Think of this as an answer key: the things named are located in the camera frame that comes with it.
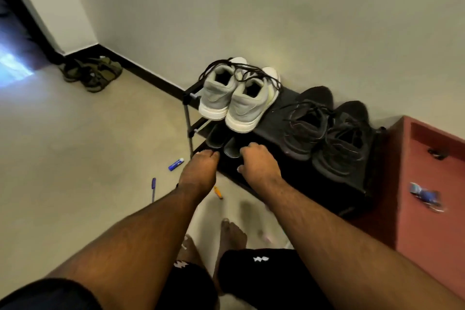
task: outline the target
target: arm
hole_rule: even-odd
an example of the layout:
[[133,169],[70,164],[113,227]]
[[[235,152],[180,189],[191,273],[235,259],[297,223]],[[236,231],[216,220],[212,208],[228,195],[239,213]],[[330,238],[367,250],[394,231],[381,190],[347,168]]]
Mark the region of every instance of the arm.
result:
[[465,308],[458,296],[402,255],[289,186],[264,146],[251,143],[241,153],[239,172],[276,215],[337,309]]
[[195,208],[215,184],[218,160],[218,152],[196,154],[175,190],[113,225],[47,277],[82,284],[105,310],[153,310]]

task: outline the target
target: leg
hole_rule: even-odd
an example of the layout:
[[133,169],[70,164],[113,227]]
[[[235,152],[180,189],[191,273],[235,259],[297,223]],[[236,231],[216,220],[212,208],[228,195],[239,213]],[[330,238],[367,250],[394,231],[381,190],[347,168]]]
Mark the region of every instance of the leg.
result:
[[215,309],[218,295],[194,241],[186,235],[156,310]]
[[213,276],[219,294],[230,293],[258,310],[310,303],[333,309],[295,250],[245,249],[246,243],[247,236],[235,224],[222,222]]

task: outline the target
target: blue pen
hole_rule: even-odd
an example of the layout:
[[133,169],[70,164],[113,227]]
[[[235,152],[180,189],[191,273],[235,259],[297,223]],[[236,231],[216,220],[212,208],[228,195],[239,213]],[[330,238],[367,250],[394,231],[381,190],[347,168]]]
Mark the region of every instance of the blue pen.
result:
[[155,201],[155,185],[157,185],[157,178],[152,179],[152,202]]
[[183,163],[184,163],[184,159],[180,158],[176,162],[174,162],[171,166],[169,166],[168,169],[170,170],[170,172],[172,172],[173,170],[175,170],[177,167],[179,167]]

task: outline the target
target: hairy forearm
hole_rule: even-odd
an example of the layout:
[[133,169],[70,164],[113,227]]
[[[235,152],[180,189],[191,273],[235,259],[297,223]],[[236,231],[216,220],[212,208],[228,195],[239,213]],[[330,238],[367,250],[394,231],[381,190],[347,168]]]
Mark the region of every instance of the hairy forearm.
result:
[[463,309],[464,302],[402,255],[281,178],[259,195],[333,305],[346,309]]
[[113,225],[48,277],[83,284],[105,310],[154,309],[197,206],[189,188]]

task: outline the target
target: metal rack leg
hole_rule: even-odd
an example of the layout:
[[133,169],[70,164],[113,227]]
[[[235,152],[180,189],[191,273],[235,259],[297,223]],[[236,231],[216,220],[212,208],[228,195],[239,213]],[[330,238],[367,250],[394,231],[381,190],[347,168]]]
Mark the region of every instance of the metal rack leg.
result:
[[189,138],[189,150],[191,152],[191,158],[194,155],[194,147],[192,146],[192,137],[190,137],[189,133],[192,129],[191,126],[191,117],[189,116],[189,108],[185,105],[184,106],[184,114],[186,116],[186,125],[187,125],[187,137]]

